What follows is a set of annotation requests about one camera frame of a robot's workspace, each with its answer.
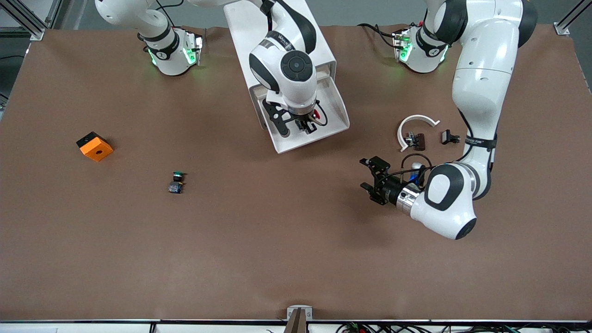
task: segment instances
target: orange block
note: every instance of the orange block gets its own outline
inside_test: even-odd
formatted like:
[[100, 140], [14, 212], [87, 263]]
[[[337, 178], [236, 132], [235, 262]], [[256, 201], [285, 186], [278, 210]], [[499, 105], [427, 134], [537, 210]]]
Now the orange block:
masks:
[[90, 132], [87, 136], [76, 142], [84, 156], [95, 162], [107, 157], [113, 152], [113, 148], [95, 132]]

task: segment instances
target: white curved clip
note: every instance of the white curved clip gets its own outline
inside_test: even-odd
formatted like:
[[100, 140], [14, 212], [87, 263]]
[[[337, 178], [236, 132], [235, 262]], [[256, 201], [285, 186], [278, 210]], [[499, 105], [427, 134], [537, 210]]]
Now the white curved clip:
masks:
[[401, 145], [401, 147], [402, 147], [401, 152], [404, 152], [405, 149], [407, 149], [409, 147], [409, 145], [407, 144], [405, 139], [403, 139], [402, 131], [403, 131], [403, 125], [405, 125], [405, 123], [410, 120], [423, 120], [426, 123], [430, 124], [432, 127], [434, 127], [435, 125], [438, 125], [440, 123], [440, 120], [434, 121], [432, 118], [430, 118], [428, 116], [421, 115], [421, 114], [414, 114], [413, 116], [409, 116], [409, 117], [403, 119], [403, 121], [399, 125], [399, 129], [397, 130], [397, 139], [399, 140], [399, 145]]

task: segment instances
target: brown paper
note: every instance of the brown paper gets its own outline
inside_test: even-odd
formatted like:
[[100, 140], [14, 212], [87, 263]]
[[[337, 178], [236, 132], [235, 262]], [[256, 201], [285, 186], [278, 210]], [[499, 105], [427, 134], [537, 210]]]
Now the brown paper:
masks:
[[[368, 29], [322, 30], [351, 127], [282, 155], [227, 29], [177, 77], [134, 31], [46, 31], [0, 122], [0, 319], [269, 319], [292, 304], [321, 319], [589, 319], [592, 99], [573, 42], [540, 25], [519, 50], [491, 191], [450, 241], [371, 202], [358, 161], [398, 170], [413, 151], [395, 131], [417, 113], [441, 121], [404, 129], [425, 154], [460, 157], [439, 140], [466, 132], [461, 47], [421, 75]], [[115, 149], [99, 163], [76, 146], [90, 131]]]

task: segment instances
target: white robotic arm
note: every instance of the white robotic arm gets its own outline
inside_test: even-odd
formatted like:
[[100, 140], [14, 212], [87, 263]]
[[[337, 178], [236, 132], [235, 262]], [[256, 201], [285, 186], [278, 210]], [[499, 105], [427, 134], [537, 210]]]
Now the white robotic arm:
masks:
[[[188, 1], [212, 7], [236, 0]], [[309, 54], [316, 48], [316, 29], [284, 0], [249, 1], [276, 23], [249, 55], [253, 75], [268, 89], [263, 106], [282, 136], [289, 135], [285, 123], [293, 120], [301, 130], [312, 133], [317, 123], [317, 74]]]
[[148, 9], [155, 0], [95, 0], [103, 19], [113, 25], [138, 29], [152, 62], [166, 75], [183, 74], [199, 60], [201, 38], [170, 26], [159, 11]]
[[411, 69], [428, 72], [443, 60], [442, 45], [461, 42], [452, 99], [468, 128], [464, 155], [433, 168], [423, 189], [389, 174], [390, 165], [382, 159], [363, 159], [360, 162], [371, 169], [375, 181], [374, 186], [363, 183], [362, 187], [373, 201], [396, 204], [436, 233], [461, 239], [477, 222], [472, 201], [489, 191], [501, 107], [518, 47], [532, 34], [537, 15], [524, 0], [435, 0], [427, 4], [426, 21], [412, 28], [408, 43], [403, 43], [406, 49], [397, 56]]

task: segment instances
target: wire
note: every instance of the wire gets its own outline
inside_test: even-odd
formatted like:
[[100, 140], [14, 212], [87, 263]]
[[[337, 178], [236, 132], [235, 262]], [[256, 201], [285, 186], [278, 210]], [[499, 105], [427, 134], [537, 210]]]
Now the wire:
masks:
[[369, 325], [362, 325], [362, 328], [367, 330], [368, 333], [377, 333], [376, 330], [370, 327]]
[[[458, 113], [460, 113], [460, 114], [461, 114], [462, 121], [464, 121], [464, 122], [465, 122], [465, 125], [466, 125], [467, 129], [469, 130], [469, 134], [470, 134], [470, 135], [471, 135], [471, 137], [472, 137], [472, 136], [473, 136], [473, 129], [471, 128], [471, 125], [469, 125], [468, 121], [467, 121], [467, 120], [466, 120], [466, 118], [465, 118], [465, 115], [464, 115], [464, 114], [462, 114], [462, 111], [461, 111], [461, 109], [457, 109], [457, 110], [458, 110]], [[455, 161], [453, 161], [453, 162], [458, 162], [458, 161], [460, 161], [461, 159], [464, 159], [464, 158], [465, 158], [467, 155], [469, 155], [469, 153], [470, 153], [470, 151], [471, 151], [471, 149], [472, 149], [472, 148], [473, 148], [473, 146], [469, 146], [469, 149], [467, 149], [467, 150], [466, 150], [466, 153], [464, 153], [464, 154], [462, 155], [462, 157], [461, 157], [461, 158], [459, 158], [459, 159], [457, 159], [457, 160], [455, 160]]]
[[347, 326], [346, 324], [342, 324], [340, 327], [337, 327], [337, 329], [335, 330], [335, 333], [339, 333], [339, 330], [344, 328], [345, 326]]
[[274, 29], [274, 21], [271, 19], [271, 12], [267, 14], [267, 31]]
[[162, 9], [162, 11], [163, 11], [163, 12], [165, 12], [165, 15], [166, 15], [166, 17], [169, 19], [169, 21], [170, 21], [170, 24], [171, 24], [171, 25], [174, 27], [174, 26], [175, 26], [175, 23], [173, 23], [173, 20], [171, 20], [171, 18], [170, 18], [170, 16], [169, 16], [169, 13], [167, 13], [167, 12], [166, 12], [165, 6], [163, 6], [163, 5], [160, 3], [160, 1], [159, 1], [159, 0], [156, 0], [156, 3], [158, 4], [158, 6], [160, 6], [160, 7], [159, 7], [159, 8], [157, 8], [156, 10]]
[[[437, 167], [437, 165], [436, 165], [436, 166], [429, 166], [429, 167], [427, 167], [427, 168], [424, 168], [424, 169], [422, 169], [422, 171], [423, 171], [423, 172], [426, 172], [426, 170], [430, 170], [430, 169], [433, 169], [433, 168], [435, 168], [435, 167]], [[391, 177], [391, 176], [396, 176], [396, 175], [400, 175], [400, 174], [406, 174], [406, 173], [408, 173], [408, 172], [415, 172], [415, 171], [417, 171], [417, 169], [410, 169], [410, 170], [403, 170], [403, 171], [393, 172], [392, 174], [388, 174], [388, 175], [386, 175], [386, 176], [382, 177], [382, 178], [381, 178], [379, 181], [377, 181], [377, 184], [379, 184], [379, 183], [383, 182], [383, 181], [384, 181], [384, 180], [386, 180], [388, 177]]]
[[16, 57], [23, 58], [23, 59], [25, 58], [25, 56], [14, 55], [14, 56], [0, 57], [0, 60], [2, 60], [2, 59], [16, 58]]
[[156, 8], [156, 10], [170, 8], [170, 7], [178, 7], [178, 6], [181, 6], [184, 2], [185, 2], [185, 0], [181, 0], [181, 2], [176, 5], [160, 6], [160, 7]]
[[370, 25], [368, 23], [360, 23], [360, 24], [358, 24], [358, 27], [370, 28], [370, 29], [374, 30], [374, 32], [377, 33], [377, 34], [381, 34], [381, 35], [383, 35], [385, 37], [392, 37], [392, 34], [388, 34], [388, 33], [385, 33], [384, 31], [381, 31], [378, 28], [378, 24], [376, 25], [376, 27], [374, 27], [373, 25]]
[[397, 50], [403, 50], [402, 46], [396, 46], [393, 45], [391, 43], [388, 42], [388, 40], [386, 38], [384, 38], [385, 36], [387, 37], [392, 37], [392, 34], [388, 34], [384, 31], [381, 31], [380, 28], [378, 27], [378, 24], [375, 24], [374, 26], [369, 25], [368, 23], [360, 23], [358, 24], [358, 27], [369, 27], [370, 29], [372, 29], [375, 33], [377, 33], [380, 38], [382, 38], [382, 40], [389, 45], [390, 47], [392, 47], [393, 49], [397, 49]]
[[327, 118], [327, 113], [325, 112], [325, 110], [323, 109], [323, 107], [321, 106], [321, 102], [317, 100], [317, 105], [318, 108], [321, 109], [321, 112], [323, 112], [323, 115], [325, 116], [325, 123], [321, 123], [320, 121], [318, 121], [314, 116], [310, 117], [310, 120], [312, 120], [315, 124], [319, 125], [319, 126], [327, 126], [327, 124], [329, 123], [329, 118]]
[[430, 159], [429, 159], [429, 158], [427, 158], [427, 156], [426, 156], [426, 155], [424, 155], [424, 154], [420, 154], [420, 153], [412, 153], [412, 154], [409, 154], [409, 155], [407, 155], [407, 156], [405, 156], [405, 157], [403, 158], [403, 160], [401, 161], [401, 169], [403, 169], [403, 166], [405, 165], [405, 161], [406, 161], [406, 160], [407, 160], [409, 157], [412, 157], [412, 156], [421, 156], [421, 157], [423, 157], [423, 158], [424, 158], [424, 159], [427, 161], [427, 163], [430, 165], [430, 167], [432, 167], [432, 166], [433, 166], [433, 165], [432, 165], [432, 162], [430, 161]]

